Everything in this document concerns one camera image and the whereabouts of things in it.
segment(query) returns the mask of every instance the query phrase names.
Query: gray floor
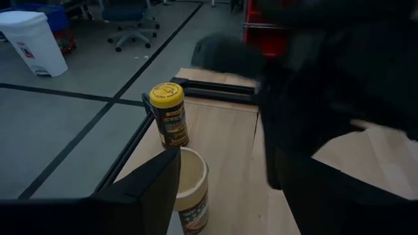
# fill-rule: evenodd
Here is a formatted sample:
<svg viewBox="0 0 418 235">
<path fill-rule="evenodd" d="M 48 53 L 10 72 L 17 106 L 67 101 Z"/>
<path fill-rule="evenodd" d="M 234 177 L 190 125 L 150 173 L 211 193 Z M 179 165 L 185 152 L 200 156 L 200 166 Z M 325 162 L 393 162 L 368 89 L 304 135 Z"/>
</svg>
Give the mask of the gray floor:
<svg viewBox="0 0 418 235">
<path fill-rule="evenodd" d="M 152 47 L 128 42 L 116 53 L 107 35 L 116 26 L 100 20 L 72 20 L 78 49 L 66 56 L 69 71 L 58 78 L 33 76 L 8 43 L 0 43 L 0 198 L 17 198 L 106 102 L 1 88 L 2 84 L 113 97 L 198 3 L 170 3 L 154 8 L 161 24 Z M 190 67 L 195 43 L 223 32 L 240 37 L 242 15 L 229 5 L 205 4 L 127 90 L 124 99 L 140 100 L 142 92 Z M 88 196 L 145 117 L 142 107 L 115 104 L 81 139 L 37 189 L 33 198 Z"/>
</svg>

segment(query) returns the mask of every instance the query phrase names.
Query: floor tile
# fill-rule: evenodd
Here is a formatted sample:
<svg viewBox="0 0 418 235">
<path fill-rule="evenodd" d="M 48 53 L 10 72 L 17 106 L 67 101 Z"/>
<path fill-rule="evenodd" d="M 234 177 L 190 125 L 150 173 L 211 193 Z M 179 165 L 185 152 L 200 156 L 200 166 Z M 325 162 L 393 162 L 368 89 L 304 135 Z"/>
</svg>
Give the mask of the floor tile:
<svg viewBox="0 0 418 235">
<path fill-rule="evenodd" d="M 145 116 L 142 107 L 115 104 L 43 183 L 33 198 L 89 196 Z"/>
<path fill-rule="evenodd" d="M 0 89 L 0 198 L 17 198 L 103 106 Z"/>
</svg>

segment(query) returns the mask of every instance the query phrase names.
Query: wooden board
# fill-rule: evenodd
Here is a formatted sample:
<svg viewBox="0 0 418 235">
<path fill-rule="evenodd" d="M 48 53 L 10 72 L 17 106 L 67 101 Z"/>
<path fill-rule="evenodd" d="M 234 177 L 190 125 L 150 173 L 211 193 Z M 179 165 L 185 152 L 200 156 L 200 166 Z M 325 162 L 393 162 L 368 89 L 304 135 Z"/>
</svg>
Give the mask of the wooden board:
<svg viewBox="0 0 418 235">
<path fill-rule="evenodd" d="M 388 192 L 418 199 L 418 144 L 400 131 L 370 125 L 364 132 L 331 140 L 314 159 Z"/>
<path fill-rule="evenodd" d="M 242 213 L 245 215 L 242 234 L 297 235 L 300 234 L 283 191 L 268 186 L 261 118 L 255 131 L 251 163 L 242 191 Z"/>
<path fill-rule="evenodd" d="M 283 192 L 266 182 L 261 118 L 256 124 L 251 112 L 188 103 L 185 110 L 188 147 L 209 166 L 210 217 L 202 234 L 300 234 Z M 154 122 L 117 180 L 161 151 Z M 417 153 L 417 143 L 404 134 L 373 126 L 330 141 L 314 158 L 366 183 L 417 199 Z"/>
<path fill-rule="evenodd" d="M 209 166 L 209 222 L 202 234 L 243 234 L 257 114 L 226 108 L 185 104 L 189 148 Z M 116 180 L 163 151 L 155 122 L 146 132 Z"/>
<path fill-rule="evenodd" d="M 180 69 L 177 74 L 178 78 L 187 78 L 201 82 L 216 82 L 221 84 L 239 85 L 247 87 L 255 87 L 255 82 L 245 78 L 241 78 L 233 74 L 222 74 L 199 69 Z M 190 104 L 201 104 L 219 108 L 230 108 L 247 112 L 258 112 L 258 107 L 245 104 L 235 104 L 231 102 L 213 101 L 208 99 L 199 99 L 186 97 L 185 102 Z"/>
</svg>

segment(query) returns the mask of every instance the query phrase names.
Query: office chair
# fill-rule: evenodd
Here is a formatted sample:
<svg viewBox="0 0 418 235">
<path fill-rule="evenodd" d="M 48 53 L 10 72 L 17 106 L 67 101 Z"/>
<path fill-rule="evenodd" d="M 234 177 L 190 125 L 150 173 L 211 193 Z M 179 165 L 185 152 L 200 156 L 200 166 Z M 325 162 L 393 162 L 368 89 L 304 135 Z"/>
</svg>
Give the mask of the office chair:
<svg viewBox="0 0 418 235">
<path fill-rule="evenodd" d="M 100 6 L 102 8 L 102 17 L 104 21 L 108 22 L 134 22 L 135 26 L 128 27 L 123 30 L 122 27 L 118 27 L 119 33 L 111 35 L 108 38 L 109 43 L 113 43 L 113 38 L 120 37 L 120 40 L 116 44 L 115 50 L 121 52 L 121 45 L 129 38 L 132 38 L 134 42 L 136 38 L 139 38 L 145 42 L 145 47 L 150 48 L 150 40 L 145 37 L 144 33 L 151 33 L 152 37 L 157 36 L 157 29 L 159 24 L 154 17 L 147 15 L 150 11 L 150 0 L 100 0 Z M 149 20 L 155 24 L 155 29 L 140 29 L 141 21 L 143 19 Z"/>
</svg>

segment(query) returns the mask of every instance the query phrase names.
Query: white container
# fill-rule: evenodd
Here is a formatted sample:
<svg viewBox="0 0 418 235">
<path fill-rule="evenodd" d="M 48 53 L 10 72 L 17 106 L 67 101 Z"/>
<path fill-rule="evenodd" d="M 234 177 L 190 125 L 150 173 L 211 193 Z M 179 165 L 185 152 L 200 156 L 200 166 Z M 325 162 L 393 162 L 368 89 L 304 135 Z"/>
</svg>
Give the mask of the white container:
<svg viewBox="0 0 418 235">
<path fill-rule="evenodd" d="M 0 13 L 0 31 L 36 75 L 55 77 L 68 70 L 44 13 Z"/>
</svg>

